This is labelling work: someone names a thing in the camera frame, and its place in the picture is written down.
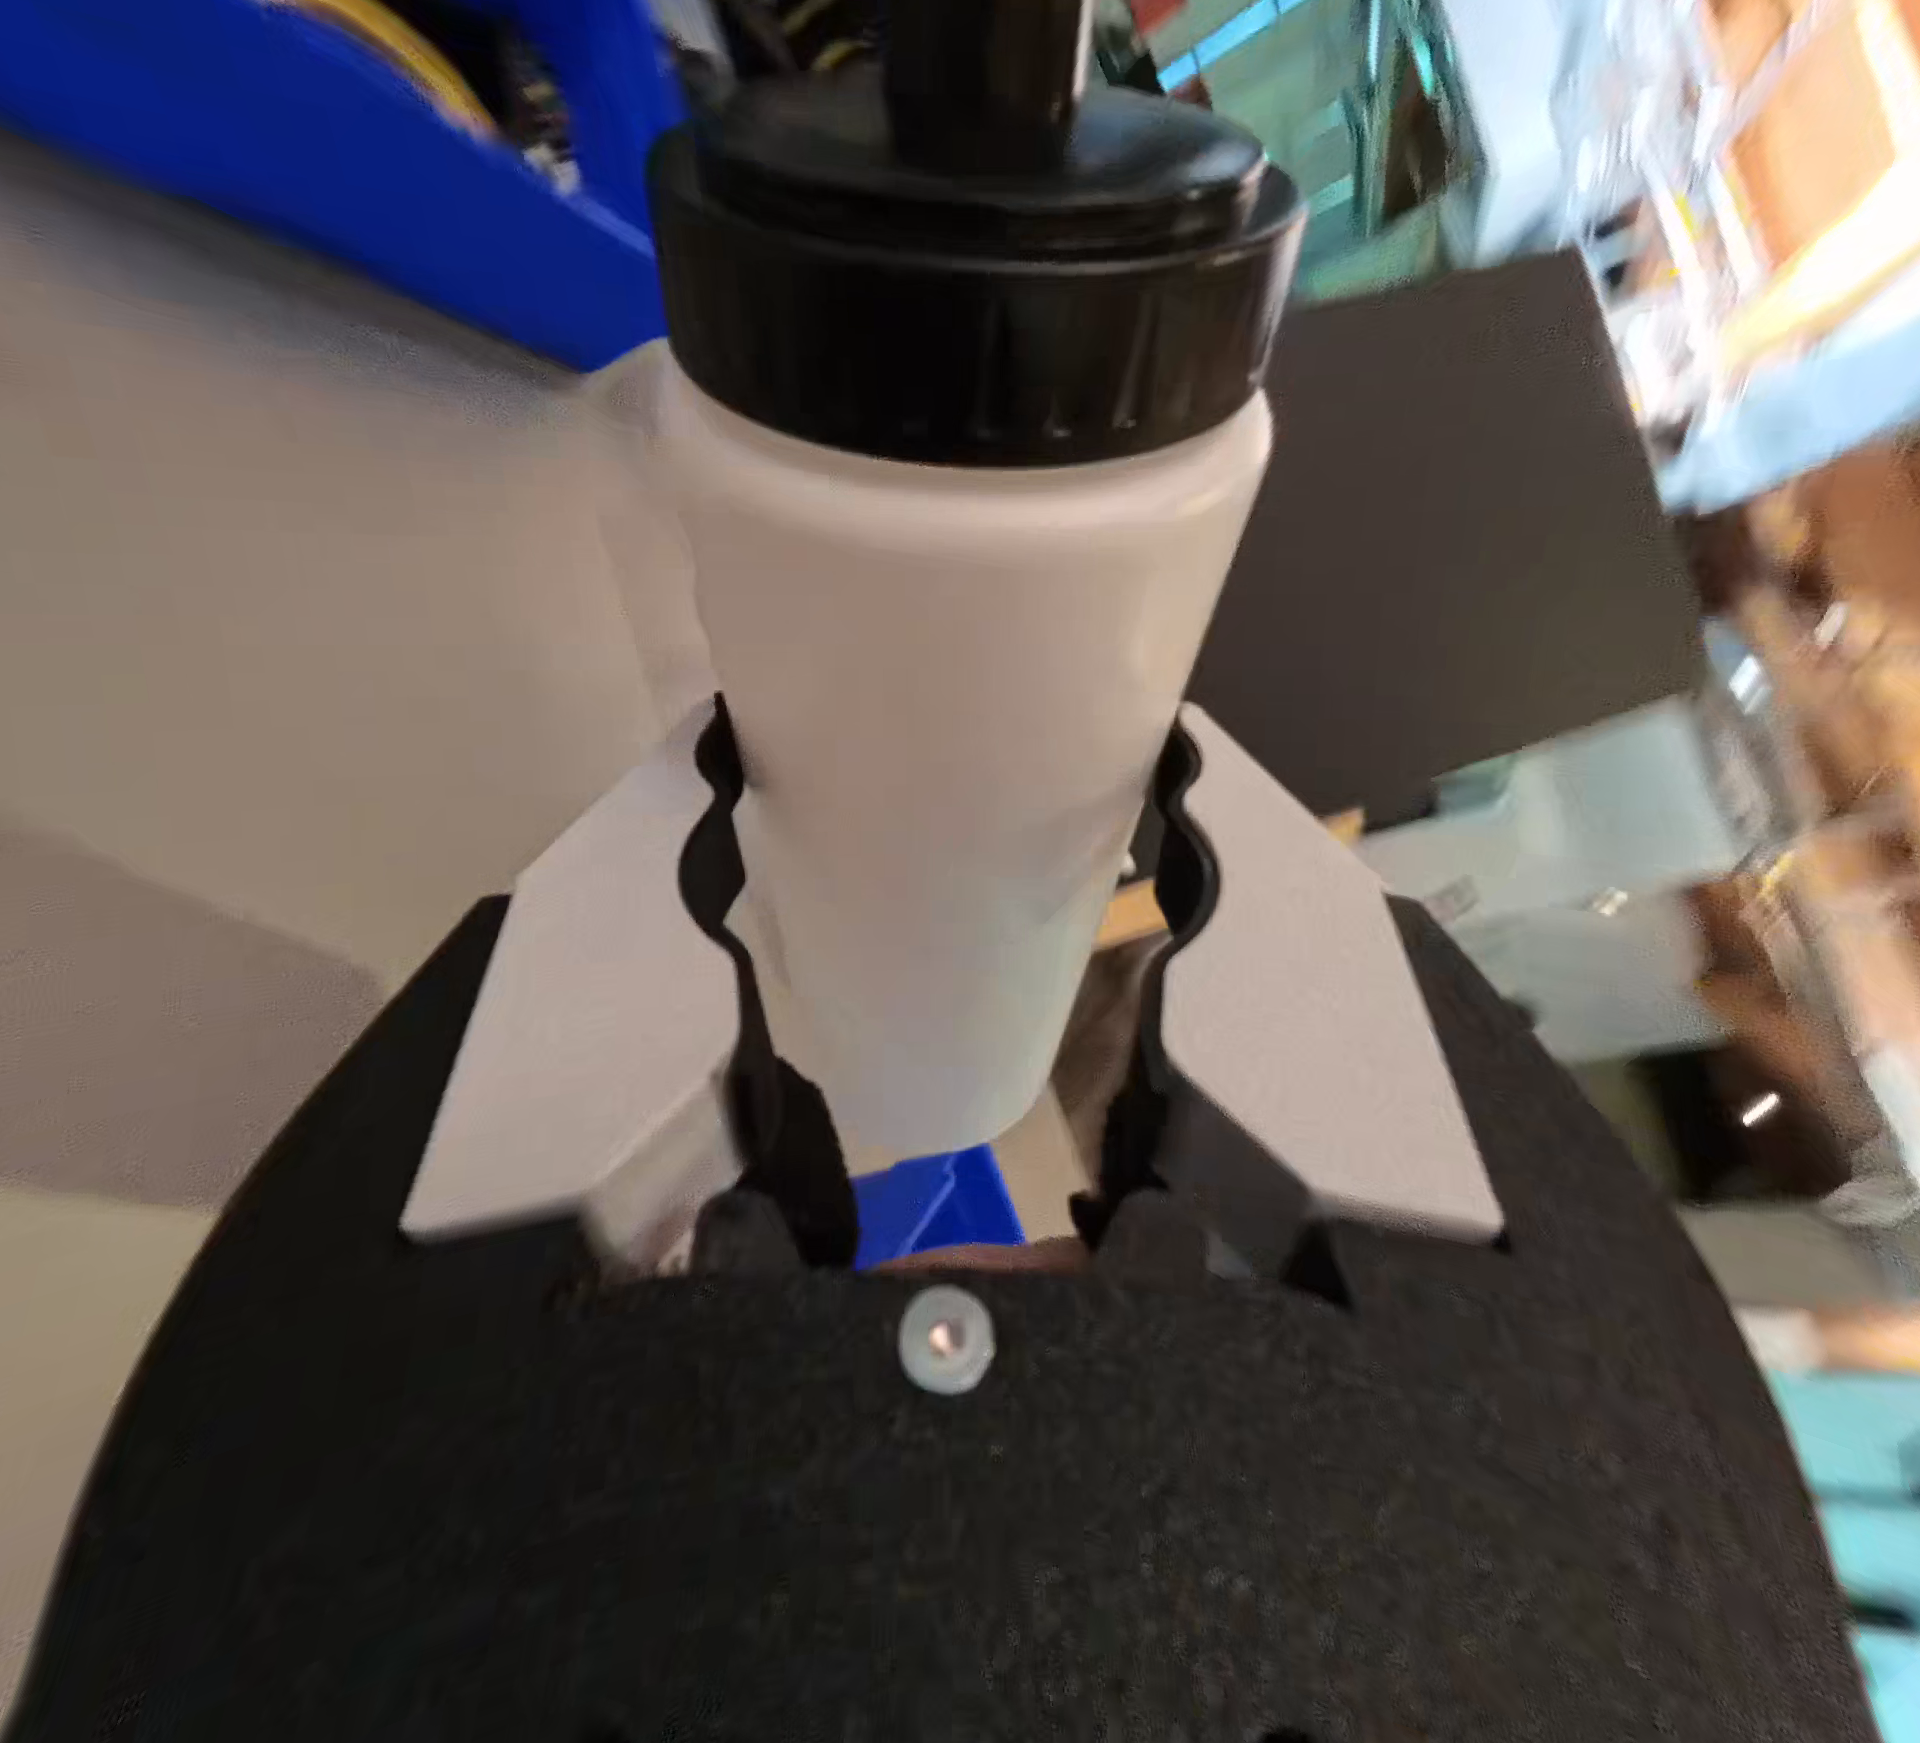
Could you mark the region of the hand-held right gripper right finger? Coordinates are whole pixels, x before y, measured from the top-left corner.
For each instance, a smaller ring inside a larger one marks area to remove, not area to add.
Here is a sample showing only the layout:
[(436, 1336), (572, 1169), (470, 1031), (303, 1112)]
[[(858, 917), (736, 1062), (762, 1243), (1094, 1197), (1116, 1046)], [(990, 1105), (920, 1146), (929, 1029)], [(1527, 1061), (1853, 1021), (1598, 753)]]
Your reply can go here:
[(1158, 759), (1166, 940), (1071, 1204), (1164, 1197), (1226, 1276), (1336, 1276), (1331, 1232), (1496, 1250), (1500, 1202), (1379, 879), (1197, 706)]

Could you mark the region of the white bottle with black cap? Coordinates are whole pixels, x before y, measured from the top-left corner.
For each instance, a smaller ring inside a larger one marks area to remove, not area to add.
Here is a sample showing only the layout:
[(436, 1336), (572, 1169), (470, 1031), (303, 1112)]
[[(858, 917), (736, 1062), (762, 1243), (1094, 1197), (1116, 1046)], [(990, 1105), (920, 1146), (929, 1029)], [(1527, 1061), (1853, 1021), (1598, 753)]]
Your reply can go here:
[(858, 1149), (1040, 1096), (1274, 448), (1303, 201), (1090, 86), (1094, 0), (880, 0), (877, 57), (658, 137), (657, 448), (798, 1062)]

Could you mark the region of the black board with wooden edge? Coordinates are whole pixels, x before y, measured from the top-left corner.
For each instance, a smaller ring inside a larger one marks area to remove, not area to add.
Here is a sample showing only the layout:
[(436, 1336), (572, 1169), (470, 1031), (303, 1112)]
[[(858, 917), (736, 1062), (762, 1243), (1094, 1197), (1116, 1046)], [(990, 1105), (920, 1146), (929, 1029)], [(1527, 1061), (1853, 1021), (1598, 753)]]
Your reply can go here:
[(1577, 250), (1301, 307), (1189, 702), (1314, 813), (1691, 691), (1701, 610)]

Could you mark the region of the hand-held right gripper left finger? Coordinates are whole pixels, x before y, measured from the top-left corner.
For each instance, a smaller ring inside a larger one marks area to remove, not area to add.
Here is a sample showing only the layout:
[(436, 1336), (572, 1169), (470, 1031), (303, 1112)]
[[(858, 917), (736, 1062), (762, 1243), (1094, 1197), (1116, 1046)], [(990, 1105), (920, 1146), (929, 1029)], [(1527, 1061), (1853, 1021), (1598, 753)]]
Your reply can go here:
[(743, 1187), (804, 1262), (853, 1263), (831, 1115), (780, 1056), (728, 923), (743, 778), (711, 699), (520, 876), (399, 1215), (409, 1241), (570, 1219), (660, 1271)]

